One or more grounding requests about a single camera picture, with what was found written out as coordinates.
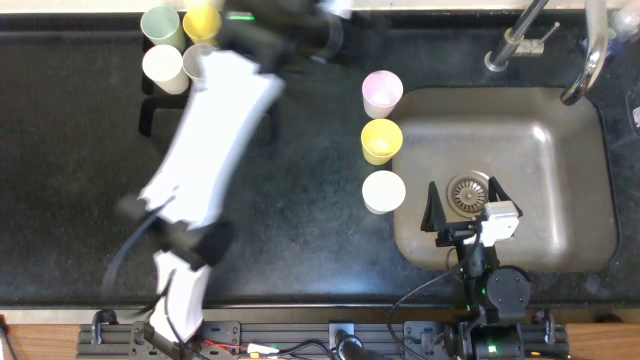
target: cup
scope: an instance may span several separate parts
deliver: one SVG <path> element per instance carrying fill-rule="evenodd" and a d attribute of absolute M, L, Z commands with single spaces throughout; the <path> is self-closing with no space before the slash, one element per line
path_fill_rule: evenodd
<path fill-rule="evenodd" d="M 373 119 L 386 118 L 402 98 L 402 81 L 396 74 L 380 70 L 372 72 L 362 83 L 364 111 Z"/>
<path fill-rule="evenodd" d="M 213 6 L 198 6 L 187 11 L 182 20 L 184 32 L 194 44 L 217 45 L 215 36 L 222 25 L 222 17 Z"/>
<path fill-rule="evenodd" d="M 404 181 L 391 171 L 376 171 L 362 184 L 364 204 L 376 215 L 397 209 L 404 201 L 406 193 Z"/>
<path fill-rule="evenodd" d="M 360 142 L 364 158 L 373 165 L 382 165 L 402 147 L 402 130 L 391 120 L 371 120 L 362 128 Z"/>
<path fill-rule="evenodd" d="M 196 44 L 189 47 L 182 55 L 182 68 L 194 83 L 204 81 L 200 57 L 207 56 L 214 51 L 216 48 L 209 44 Z"/>
<path fill-rule="evenodd" d="M 182 94 L 189 87 L 189 78 L 182 70 L 182 55 L 171 45 L 149 49 L 142 58 L 142 71 L 168 94 Z"/>
<path fill-rule="evenodd" d="M 140 28 L 155 45 L 171 45 L 180 52 L 184 51 L 180 16 L 172 7 L 161 5 L 147 10 L 140 19 Z"/>

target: wooden surface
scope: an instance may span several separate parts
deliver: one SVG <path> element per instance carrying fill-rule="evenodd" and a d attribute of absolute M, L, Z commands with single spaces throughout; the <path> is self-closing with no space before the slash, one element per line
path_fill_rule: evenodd
<path fill-rule="evenodd" d="M 14 325 L 11 340 L 19 360 L 74 359 L 79 325 Z M 568 325 L 571 359 L 607 360 L 640 358 L 640 325 Z M 10 360 L 5 351 L 4 359 Z"/>

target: sink drain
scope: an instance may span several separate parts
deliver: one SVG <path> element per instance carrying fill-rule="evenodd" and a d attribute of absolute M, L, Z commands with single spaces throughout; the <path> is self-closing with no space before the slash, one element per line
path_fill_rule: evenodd
<path fill-rule="evenodd" d="M 465 217 L 480 214 L 484 204 L 489 201 L 488 180 L 487 175 L 475 170 L 457 175 L 447 187 L 449 205 Z"/>

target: faucet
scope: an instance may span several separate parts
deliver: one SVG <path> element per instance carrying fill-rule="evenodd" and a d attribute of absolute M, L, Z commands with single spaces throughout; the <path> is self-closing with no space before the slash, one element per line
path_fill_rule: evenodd
<path fill-rule="evenodd" d="M 527 55 L 540 55 L 544 50 L 544 41 L 556 30 L 558 23 L 540 40 L 524 39 L 525 32 L 531 27 L 533 21 L 540 15 L 542 9 L 549 0 L 533 0 L 522 13 L 513 28 L 504 33 L 504 41 L 501 41 L 495 51 L 489 51 L 484 58 L 484 63 L 491 71 L 503 71 L 509 64 L 509 58 L 523 53 L 521 48 L 527 48 Z M 575 104 L 593 86 L 602 70 L 607 56 L 608 24 L 607 6 L 605 0 L 585 0 L 585 12 L 587 17 L 588 48 L 584 69 L 573 83 L 566 88 L 560 101 L 565 105 Z"/>

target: stainless steel sink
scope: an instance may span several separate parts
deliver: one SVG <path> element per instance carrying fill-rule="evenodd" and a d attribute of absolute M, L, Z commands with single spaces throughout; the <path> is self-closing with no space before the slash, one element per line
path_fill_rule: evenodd
<path fill-rule="evenodd" d="M 407 188 L 394 221 L 409 261 L 445 267 L 448 249 L 420 231 L 430 181 L 451 222 L 477 213 L 485 178 L 495 176 L 524 212 L 514 238 L 496 245 L 503 264 L 534 271 L 607 264 L 618 234 L 600 118 L 586 99 L 563 105 L 561 92 L 439 88 L 404 96 L 391 116 L 404 135 L 393 171 Z"/>

